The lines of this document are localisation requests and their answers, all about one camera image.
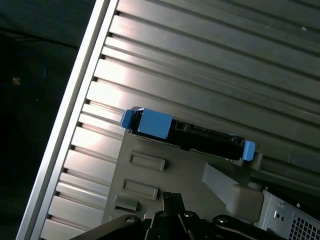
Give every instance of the metal sheet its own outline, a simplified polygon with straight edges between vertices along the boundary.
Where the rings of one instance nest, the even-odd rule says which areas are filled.
[[[286,92],[271,90],[270,88],[247,81],[239,76],[232,76],[216,69],[185,61],[166,54],[154,51],[151,48],[136,45],[132,42],[108,37],[105,41],[108,47],[102,49],[102,54],[117,60],[125,61],[153,71],[172,76],[172,79],[193,83],[221,93],[243,102],[252,102],[260,107],[300,118],[318,124],[320,117],[310,114],[304,109],[320,112],[320,106],[305,99],[296,98]]]
[[[112,159],[117,159],[121,147],[120,140],[81,127],[75,129],[71,144]]]
[[[116,164],[69,150],[64,167],[111,183]]]
[[[50,215],[80,225],[95,228],[100,225],[103,211],[54,196],[49,212]]]
[[[270,229],[284,239],[295,239],[293,236],[296,239],[305,236],[308,240],[320,237],[318,220],[267,191],[263,191],[263,195],[265,201],[260,220],[254,224],[256,227]]]
[[[99,60],[94,75],[221,118],[236,118],[240,124],[320,148],[320,142],[317,141],[320,135],[320,129],[318,128],[298,124],[293,119],[288,119],[265,109],[252,107],[252,105],[234,101],[234,99],[223,95],[203,91],[201,88],[184,84],[183,81],[178,79],[171,79],[165,75],[155,75],[151,72],[126,67],[107,60]]]
[[[234,2],[301,24],[301,26],[320,30],[317,24],[320,12],[317,9],[312,9],[293,1],[234,0]]]
[[[56,221],[45,220],[41,238],[46,240],[69,240],[85,231]]]
[[[120,124],[122,117],[122,112],[116,112],[114,110],[94,104],[84,104],[82,112],[118,124]]]
[[[92,193],[97,193],[105,197],[108,196],[109,190],[110,190],[108,186],[104,186],[104,185],[101,185],[77,176],[64,173],[64,172],[60,176],[60,182],[68,185],[76,186],[81,189],[85,189]]]
[[[292,35],[286,30],[292,29],[292,26],[286,22],[281,22],[276,18],[267,15],[261,15],[255,11],[245,9],[243,6],[232,4],[230,1],[221,0],[161,0],[161,2],[170,3],[180,7],[180,10],[189,10],[201,16],[209,17],[212,21],[223,23],[229,27],[238,28],[247,33],[256,33],[260,37],[273,39],[280,43],[289,44],[298,49],[304,49],[310,52],[320,52],[320,45],[317,42],[305,39],[309,32],[302,32],[302,36]]]
[[[75,200],[75,202],[78,201],[98,209],[103,209],[107,202],[107,196],[105,195],[64,182],[59,182],[57,184],[56,191],[59,195],[66,196],[68,199],[72,199]]]
[[[289,162],[291,160],[289,158],[290,153],[293,150],[296,153],[301,153],[302,155],[306,156],[306,161],[308,161],[307,156],[314,156],[314,158],[318,156],[317,152],[313,152],[312,150],[305,149],[301,146],[294,146],[293,148],[292,144],[287,141],[283,141],[283,139],[270,136],[263,132],[255,131],[250,128],[242,127],[240,125],[237,125],[235,122],[229,122],[219,118],[217,119],[213,115],[201,114],[201,112],[190,109],[185,105],[181,106],[177,104],[169,104],[166,101],[150,98],[146,95],[121,91],[118,88],[101,82],[91,83],[87,97],[90,100],[94,100],[100,103],[112,103],[115,107],[120,109],[130,109],[134,106],[143,106],[170,115],[174,115],[178,118],[186,119],[191,123],[202,124],[204,126],[207,126],[208,128],[231,131],[239,135],[248,136],[258,143],[259,148],[261,148],[266,155],[263,161],[268,161],[268,157],[270,156],[272,157],[272,159],[279,159],[284,162]]]
[[[318,81],[198,38],[121,16],[114,16],[110,31],[184,58],[246,76],[260,84],[268,84],[298,96],[320,100],[316,90],[320,87]]]
[[[188,33],[198,38],[223,45],[233,51],[271,61],[278,65],[294,68],[307,74],[320,76],[320,60],[311,54],[292,47],[270,41],[261,36],[252,35],[211,19],[203,19],[180,9],[168,8],[155,2],[145,0],[121,0],[117,6],[121,12],[139,16],[142,19],[161,24],[174,30]]]
[[[191,12],[195,11],[202,15],[202,12],[210,12],[211,9],[219,9],[239,17],[243,17],[252,20],[256,23],[263,24],[265,27],[275,28],[280,30],[280,32],[288,33],[292,37],[299,36],[303,39],[308,39],[311,41],[320,41],[320,35],[314,31],[302,30],[302,26],[299,24],[292,24],[292,22],[284,21],[281,18],[275,17],[272,14],[262,14],[261,11],[252,9],[245,5],[236,4],[234,1],[229,0],[160,0],[161,2],[168,2],[173,5],[179,5],[183,9],[188,9]]]
[[[118,136],[125,134],[125,129],[121,126],[83,113],[80,114],[79,122]]]

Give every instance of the blue release tab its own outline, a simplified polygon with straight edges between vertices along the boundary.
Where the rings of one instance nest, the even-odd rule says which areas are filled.
[[[172,116],[144,109],[138,127],[138,132],[166,139],[169,134]]]
[[[124,129],[130,129],[131,122],[134,116],[135,116],[135,111],[130,109],[126,110],[121,118],[121,127],[123,127]]]
[[[242,159],[252,161],[256,150],[256,144],[253,141],[245,141]]]

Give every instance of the ribbed metal panel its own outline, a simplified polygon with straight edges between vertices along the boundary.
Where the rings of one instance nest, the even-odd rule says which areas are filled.
[[[319,197],[317,5],[118,1],[41,237],[99,224],[133,107],[244,136],[264,154],[253,177]]]

